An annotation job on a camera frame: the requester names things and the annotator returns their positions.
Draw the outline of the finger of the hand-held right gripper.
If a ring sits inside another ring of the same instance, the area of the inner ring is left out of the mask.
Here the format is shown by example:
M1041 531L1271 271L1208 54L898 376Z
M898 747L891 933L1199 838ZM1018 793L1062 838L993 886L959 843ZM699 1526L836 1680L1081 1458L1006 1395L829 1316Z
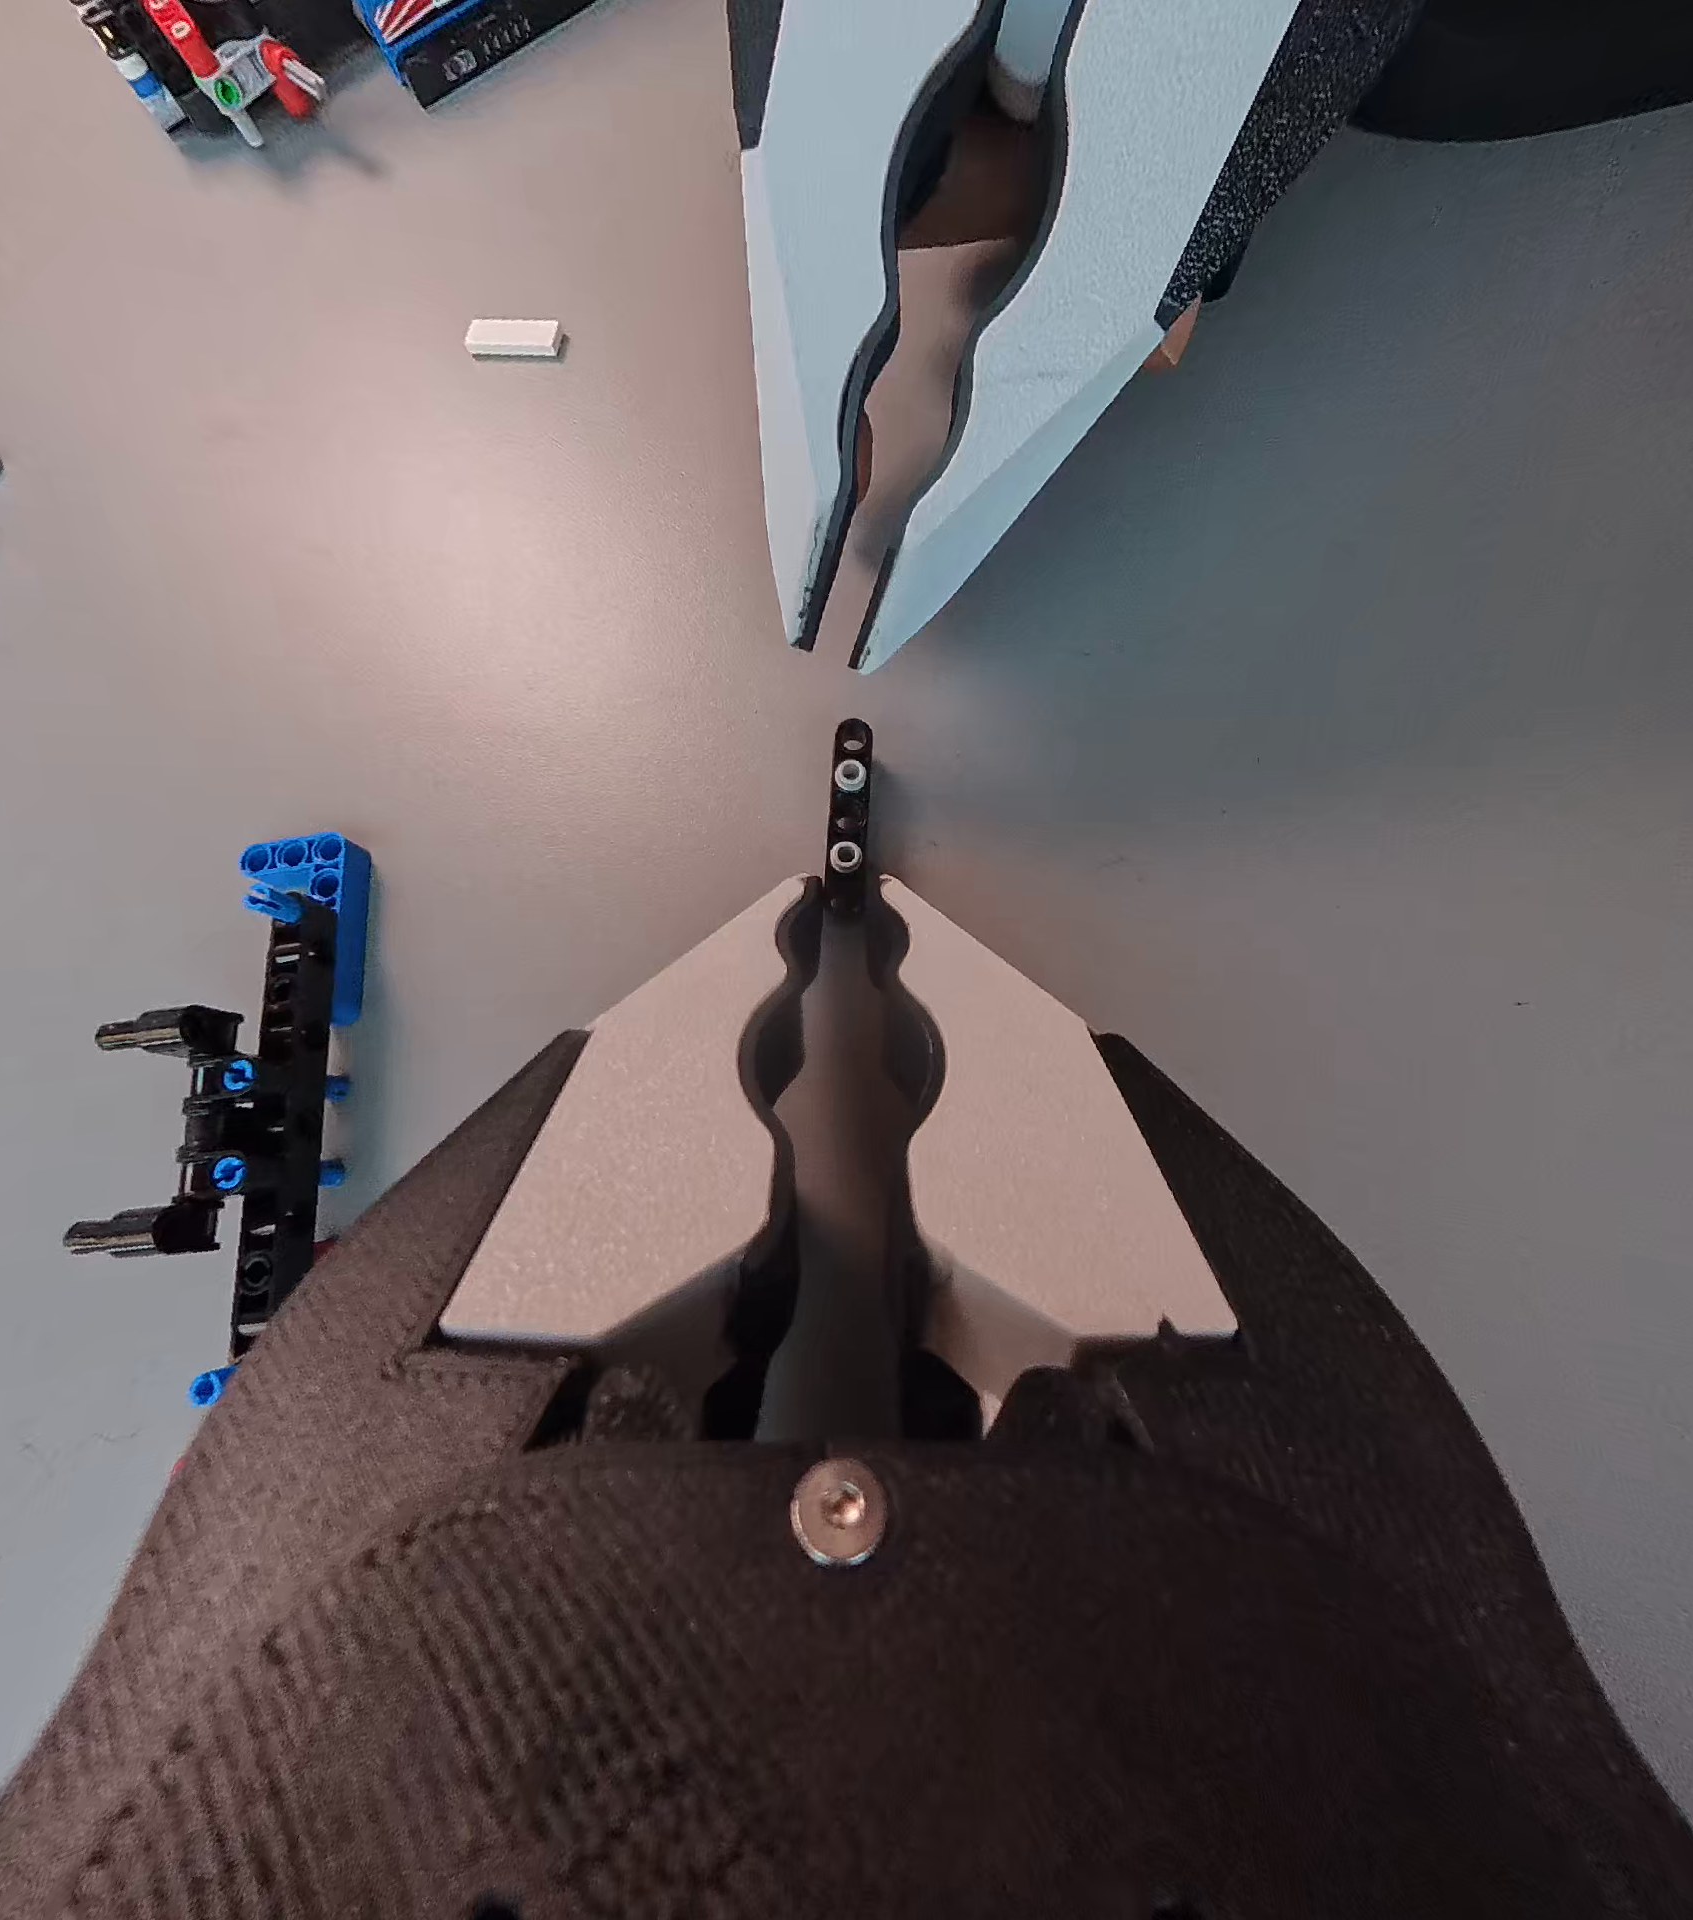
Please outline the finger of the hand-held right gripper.
M853 667L897 655L1168 342L1161 298L1290 26L1290 0L1087 0L1055 40L1055 181L954 374Z
M767 544L800 653L856 511L864 400L898 342L898 226L975 106L996 16L986 0L735 4Z

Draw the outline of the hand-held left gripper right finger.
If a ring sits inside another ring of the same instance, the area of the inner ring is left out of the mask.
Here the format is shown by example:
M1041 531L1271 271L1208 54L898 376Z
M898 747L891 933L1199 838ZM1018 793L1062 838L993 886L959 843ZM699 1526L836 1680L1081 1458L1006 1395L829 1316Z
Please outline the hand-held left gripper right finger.
M1231 1344L1234 1308L1100 1033L897 874L868 895L864 951L905 1110L887 1205L898 1433L975 1441L1020 1374Z

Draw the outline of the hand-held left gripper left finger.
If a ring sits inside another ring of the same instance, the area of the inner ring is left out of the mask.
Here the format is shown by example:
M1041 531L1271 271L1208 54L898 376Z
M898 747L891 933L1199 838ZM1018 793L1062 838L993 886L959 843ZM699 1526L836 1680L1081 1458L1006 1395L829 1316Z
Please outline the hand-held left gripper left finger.
M606 1008L437 1334L653 1372L699 1436L750 1441L800 1286L779 1099L807 982L813 881L788 874Z

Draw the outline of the black toy beam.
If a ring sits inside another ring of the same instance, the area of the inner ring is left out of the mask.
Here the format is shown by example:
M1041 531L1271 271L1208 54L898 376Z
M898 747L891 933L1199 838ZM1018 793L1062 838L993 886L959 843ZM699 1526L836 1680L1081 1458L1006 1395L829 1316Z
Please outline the black toy beam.
M829 860L824 860L822 886L824 886L824 912L841 920L841 923L853 923L853 920L864 920L864 901L868 901L868 835L873 835L873 729L864 717L843 717L836 729L829 770L836 770L841 756L868 758L868 786L843 795L829 784L824 848L829 848L829 838L856 838L864 843L864 869L856 869L856 874L829 874Z

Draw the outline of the grey desk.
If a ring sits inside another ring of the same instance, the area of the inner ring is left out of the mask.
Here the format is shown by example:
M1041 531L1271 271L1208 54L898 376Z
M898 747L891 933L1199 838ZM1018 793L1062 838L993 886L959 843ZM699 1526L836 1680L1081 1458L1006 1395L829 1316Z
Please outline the grey desk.
M561 361L470 361L554 319ZM875 860L1145 1050L1365 1261L1693 1819L1693 106L1337 136L875 675L784 644L723 4L175 144L0 4L0 1786L224 1363L157 1003L238 855L372 855L356 1222L546 1040Z

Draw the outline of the person's right hand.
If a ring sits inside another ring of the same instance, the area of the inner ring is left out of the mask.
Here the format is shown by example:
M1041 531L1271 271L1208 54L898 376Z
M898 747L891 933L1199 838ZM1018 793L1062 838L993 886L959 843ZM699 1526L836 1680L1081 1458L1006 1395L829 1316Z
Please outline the person's right hand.
M864 552L898 531L898 507L950 436L959 355L1025 255L1043 181L1043 136L986 103L950 132L932 187L898 221L898 334L856 434Z

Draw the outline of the black blue red toy assembly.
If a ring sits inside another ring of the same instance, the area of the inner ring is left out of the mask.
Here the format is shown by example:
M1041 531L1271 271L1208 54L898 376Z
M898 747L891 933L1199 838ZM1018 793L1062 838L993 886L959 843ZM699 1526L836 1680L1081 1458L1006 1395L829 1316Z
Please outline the black blue red toy assembly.
M91 1028L101 1054L186 1068L175 1190L157 1205L63 1225L74 1259L202 1259L231 1233L227 1363L186 1384L186 1405L224 1405L238 1363L322 1252L322 1194L347 1183L325 1152L325 1113L351 1099L330 1042L363 1012L372 859L336 829L248 843L244 908L267 923L258 1033L227 1008L184 1003Z

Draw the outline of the blue white toy race car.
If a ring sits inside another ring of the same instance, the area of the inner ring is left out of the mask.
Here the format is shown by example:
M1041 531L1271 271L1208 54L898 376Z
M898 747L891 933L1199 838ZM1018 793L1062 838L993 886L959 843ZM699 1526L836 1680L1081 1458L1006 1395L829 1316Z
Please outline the blue white toy race car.
M330 76L372 54L437 106L587 0L86 0L74 17L157 132L231 132L262 147L276 115L313 120Z

